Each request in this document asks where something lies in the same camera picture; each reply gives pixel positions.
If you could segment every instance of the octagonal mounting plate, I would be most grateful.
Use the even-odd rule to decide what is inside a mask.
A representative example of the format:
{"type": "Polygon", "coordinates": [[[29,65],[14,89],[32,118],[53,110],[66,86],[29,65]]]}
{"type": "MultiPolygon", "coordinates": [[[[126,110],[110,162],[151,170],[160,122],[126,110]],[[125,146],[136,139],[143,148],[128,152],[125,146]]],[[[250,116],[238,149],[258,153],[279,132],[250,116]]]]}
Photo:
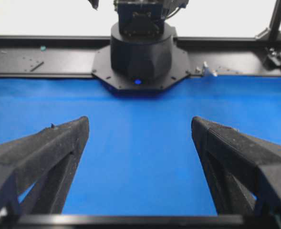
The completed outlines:
{"type": "Polygon", "coordinates": [[[113,88],[122,91],[162,91],[181,81],[191,73],[187,52],[173,46],[172,66],[170,71],[150,83],[135,84],[135,82],[111,67],[110,45],[100,49],[95,56],[93,75],[103,80],[113,88]]]}

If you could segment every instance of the cable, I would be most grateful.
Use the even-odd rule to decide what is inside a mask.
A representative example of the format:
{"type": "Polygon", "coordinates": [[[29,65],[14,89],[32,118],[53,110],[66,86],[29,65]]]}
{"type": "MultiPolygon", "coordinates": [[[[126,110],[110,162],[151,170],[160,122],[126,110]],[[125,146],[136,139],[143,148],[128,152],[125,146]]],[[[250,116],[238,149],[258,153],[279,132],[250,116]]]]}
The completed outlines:
{"type": "Polygon", "coordinates": [[[176,11],[174,11],[172,14],[170,14],[169,16],[167,16],[167,17],[166,17],[166,20],[169,19],[169,18],[172,18],[174,15],[176,15],[176,14],[180,11],[180,9],[181,9],[181,8],[178,8],[178,9],[177,9],[176,11]]]}

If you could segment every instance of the blue surface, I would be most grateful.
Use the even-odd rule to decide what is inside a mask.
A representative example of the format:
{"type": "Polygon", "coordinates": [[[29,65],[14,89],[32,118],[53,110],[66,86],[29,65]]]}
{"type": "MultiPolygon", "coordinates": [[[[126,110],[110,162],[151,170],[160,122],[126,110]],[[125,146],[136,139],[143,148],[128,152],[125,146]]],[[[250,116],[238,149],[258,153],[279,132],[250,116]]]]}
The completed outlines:
{"type": "Polygon", "coordinates": [[[0,79],[0,143],[82,115],[90,138],[64,213],[214,215],[191,119],[281,144],[281,79],[187,79],[140,95],[112,94],[97,80],[0,79]]]}

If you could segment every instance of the small green object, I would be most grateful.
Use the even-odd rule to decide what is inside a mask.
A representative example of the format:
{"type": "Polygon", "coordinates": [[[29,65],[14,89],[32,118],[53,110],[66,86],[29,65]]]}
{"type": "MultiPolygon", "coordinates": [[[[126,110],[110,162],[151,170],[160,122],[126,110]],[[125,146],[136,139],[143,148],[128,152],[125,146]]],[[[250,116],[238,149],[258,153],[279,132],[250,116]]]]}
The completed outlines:
{"type": "Polygon", "coordinates": [[[41,51],[45,51],[46,49],[47,49],[46,46],[44,46],[44,45],[41,46],[41,51]]]}

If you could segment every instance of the black cylindrical base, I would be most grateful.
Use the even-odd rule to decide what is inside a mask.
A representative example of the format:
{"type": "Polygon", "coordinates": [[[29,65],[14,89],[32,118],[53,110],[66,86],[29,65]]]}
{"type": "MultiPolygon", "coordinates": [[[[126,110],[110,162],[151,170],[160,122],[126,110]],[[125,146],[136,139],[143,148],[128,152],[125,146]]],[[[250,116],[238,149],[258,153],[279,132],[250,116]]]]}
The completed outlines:
{"type": "Polygon", "coordinates": [[[112,68],[131,79],[145,81],[166,75],[172,64],[172,35],[167,24],[159,36],[122,35],[116,23],[111,37],[112,68]]]}

